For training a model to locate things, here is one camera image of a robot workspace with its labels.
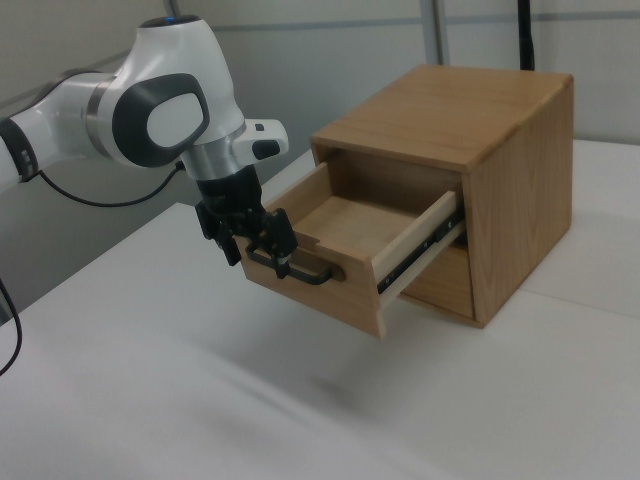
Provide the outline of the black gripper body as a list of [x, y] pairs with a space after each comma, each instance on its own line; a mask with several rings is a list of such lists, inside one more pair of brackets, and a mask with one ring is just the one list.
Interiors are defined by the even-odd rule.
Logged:
[[246, 166], [227, 177], [196, 182], [202, 200], [196, 205], [200, 222], [230, 217], [247, 224], [260, 224], [264, 207], [262, 188], [254, 166]]

